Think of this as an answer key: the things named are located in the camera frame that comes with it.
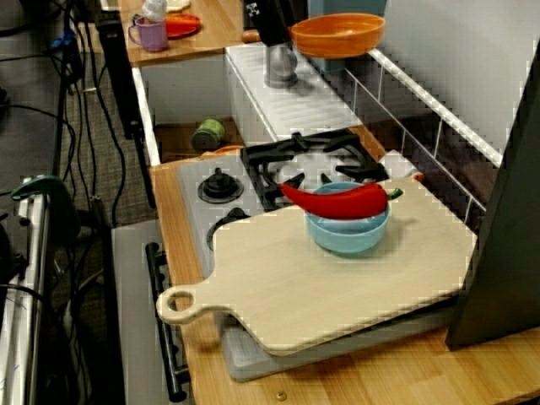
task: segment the small green can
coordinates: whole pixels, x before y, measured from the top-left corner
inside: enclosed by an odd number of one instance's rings
[[[218,118],[207,118],[192,136],[195,150],[215,150],[225,137],[225,126]]]

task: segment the purple mug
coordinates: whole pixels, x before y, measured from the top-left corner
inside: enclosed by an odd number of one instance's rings
[[[137,28],[140,42],[135,40],[132,35],[132,29]],[[131,24],[127,28],[129,38],[137,45],[142,46],[145,51],[159,52],[167,49],[167,27],[165,21],[158,23],[145,24],[144,17],[135,20],[135,24]]]

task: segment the toy stove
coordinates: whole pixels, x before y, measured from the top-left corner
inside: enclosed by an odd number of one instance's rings
[[[331,181],[387,178],[384,167],[347,129],[309,137],[296,133],[244,148],[240,155],[184,164],[177,177],[205,278],[213,271],[217,228],[290,205],[279,183],[312,191]],[[233,316],[216,312],[215,320],[231,377],[248,381],[447,325],[453,304],[447,300],[285,357],[265,352]]]

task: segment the gray cutting board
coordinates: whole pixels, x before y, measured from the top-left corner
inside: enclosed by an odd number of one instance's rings
[[[455,295],[476,236],[420,183],[381,184],[404,193],[390,202],[386,233],[364,256],[319,247],[297,207],[241,220],[214,234],[212,275],[165,291],[159,316],[185,324],[227,311],[265,350],[283,356]],[[175,311],[170,303],[180,296],[193,304]]]

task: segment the blue bowl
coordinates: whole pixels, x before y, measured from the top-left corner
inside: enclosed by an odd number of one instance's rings
[[[361,186],[353,182],[328,183],[317,188],[315,194],[333,194]],[[386,231],[390,206],[384,213],[356,220],[321,218],[305,213],[305,223],[311,238],[319,246],[336,253],[358,254],[375,246]]]

